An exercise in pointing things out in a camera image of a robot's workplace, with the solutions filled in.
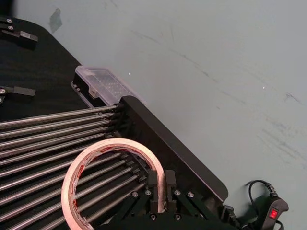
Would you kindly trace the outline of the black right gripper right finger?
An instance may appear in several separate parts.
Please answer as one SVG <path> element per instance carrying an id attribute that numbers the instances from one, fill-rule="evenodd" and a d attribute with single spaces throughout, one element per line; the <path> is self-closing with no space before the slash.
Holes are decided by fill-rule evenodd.
<path id="1" fill-rule="evenodd" d="M 201 202 L 196 192 L 185 192 L 177 187 L 174 171 L 166 170 L 165 179 L 165 211 L 167 213 L 172 214 L 175 220 L 181 220 L 183 216 L 209 220 L 209 210 Z"/>

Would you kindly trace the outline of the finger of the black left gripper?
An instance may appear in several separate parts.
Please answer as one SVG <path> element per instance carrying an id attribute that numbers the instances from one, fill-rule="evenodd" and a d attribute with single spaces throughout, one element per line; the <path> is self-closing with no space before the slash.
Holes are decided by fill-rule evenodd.
<path id="1" fill-rule="evenodd" d="M 18 29 L 9 17 L 0 18 L 0 39 L 30 50 L 34 50 L 38 42 L 37 36 Z"/>
<path id="2" fill-rule="evenodd" d="M 0 103 L 14 102 L 14 103 L 25 103 L 32 100 L 35 96 L 36 90 L 28 89 L 23 87 L 0 87 Z"/>

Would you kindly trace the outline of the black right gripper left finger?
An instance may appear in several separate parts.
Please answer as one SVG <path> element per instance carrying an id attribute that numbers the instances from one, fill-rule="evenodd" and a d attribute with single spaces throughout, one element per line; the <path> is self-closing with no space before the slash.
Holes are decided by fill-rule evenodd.
<path id="1" fill-rule="evenodd" d="M 119 219 L 148 217 L 157 219 L 158 213 L 158 176 L 156 171 L 149 171 L 144 190 L 131 192 L 119 211 Z"/>

